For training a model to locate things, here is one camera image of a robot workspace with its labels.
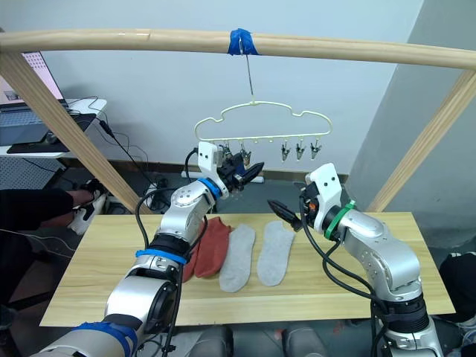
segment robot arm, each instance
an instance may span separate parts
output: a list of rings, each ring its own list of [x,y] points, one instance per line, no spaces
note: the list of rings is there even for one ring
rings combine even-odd
[[[327,239],[341,241],[361,263],[372,293],[385,307],[385,311],[376,310],[386,328],[388,356],[443,357],[434,323],[426,312],[415,253],[396,239],[385,223],[357,211],[353,202],[342,207],[341,184],[333,164],[308,174],[306,184],[300,195],[305,217],[298,219],[276,201],[269,202],[271,209],[295,231],[306,224]]]
[[[146,336],[171,331],[181,291],[181,270],[201,237],[205,214],[218,199],[243,190],[264,163],[245,170],[240,154],[227,155],[199,143],[204,178],[177,189],[149,247],[117,284],[106,304],[105,318],[84,323],[35,357],[130,357]],[[173,350],[168,343],[163,356]]]

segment green ring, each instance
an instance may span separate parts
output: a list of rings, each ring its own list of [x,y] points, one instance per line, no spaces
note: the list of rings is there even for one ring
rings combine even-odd
[[[330,240],[330,236],[332,234],[332,232],[335,230],[335,227],[337,227],[337,225],[339,224],[339,222],[341,221],[342,217],[344,216],[344,214],[346,214],[347,212],[349,212],[350,210],[352,210],[354,207],[356,206],[356,203],[354,201],[350,201],[349,203],[347,203],[344,208],[342,208],[339,213],[337,213],[337,215],[334,217],[334,219],[332,220],[332,222],[330,223],[329,227],[327,227],[326,231],[324,232],[324,237],[327,238],[328,240]]]

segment wooden table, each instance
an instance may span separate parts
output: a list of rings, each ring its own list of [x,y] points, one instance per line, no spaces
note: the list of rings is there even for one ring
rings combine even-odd
[[[372,214],[387,223],[395,237],[404,240],[416,252],[421,263],[423,291],[430,314],[452,313],[445,286],[411,213]],[[257,260],[263,246],[266,223],[273,214],[224,214],[222,221],[237,227],[250,225],[256,231],[251,276],[236,293],[222,292],[218,274],[196,278],[183,285],[177,325],[231,324],[259,321],[303,321],[334,318],[366,318],[369,301],[332,283],[322,271],[321,258],[304,233],[292,244],[288,269],[278,286],[264,286],[258,280]],[[149,237],[161,216],[146,215],[144,226]],[[331,243],[315,235],[324,249]],[[142,248],[142,237],[134,216],[97,216],[71,260],[41,326],[72,327],[84,321],[101,321],[107,298],[115,285],[134,263],[134,253]],[[351,271],[364,276],[360,264],[344,248],[334,259]],[[352,280],[336,276],[355,287]]]

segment wooden frame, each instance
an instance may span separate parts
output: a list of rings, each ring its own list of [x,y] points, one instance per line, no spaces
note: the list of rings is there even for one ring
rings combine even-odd
[[[476,51],[408,43],[326,39],[255,33],[265,56],[391,62],[466,69],[448,97],[385,182],[368,210],[383,211],[476,95]],[[23,59],[21,52],[145,50],[228,52],[229,32],[85,29],[0,33],[0,74],[93,175],[133,209],[137,195],[94,147]]]

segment person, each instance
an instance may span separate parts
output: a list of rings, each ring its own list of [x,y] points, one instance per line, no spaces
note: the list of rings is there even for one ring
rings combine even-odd
[[[104,195],[105,187],[92,179],[79,190],[0,190],[0,229],[35,231],[47,227],[71,227],[79,235],[85,228],[74,220],[89,220],[94,203]]]
[[[19,231],[68,227],[84,234],[105,196],[105,187],[95,178],[75,191],[0,190],[0,305],[8,303],[36,258]]]

